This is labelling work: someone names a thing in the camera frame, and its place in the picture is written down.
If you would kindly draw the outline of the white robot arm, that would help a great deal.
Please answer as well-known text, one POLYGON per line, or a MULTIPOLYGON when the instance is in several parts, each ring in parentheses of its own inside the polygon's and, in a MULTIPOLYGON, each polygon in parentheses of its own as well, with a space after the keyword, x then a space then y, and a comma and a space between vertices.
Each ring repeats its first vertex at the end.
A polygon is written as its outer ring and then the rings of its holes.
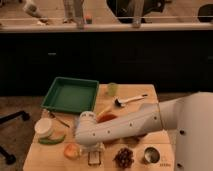
POLYGON ((133 113, 98 123, 95 114, 80 115, 78 144, 99 142, 176 129, 174 171, 213 171, 213 93, 198 92, 169 101, 143 104, 133 113))

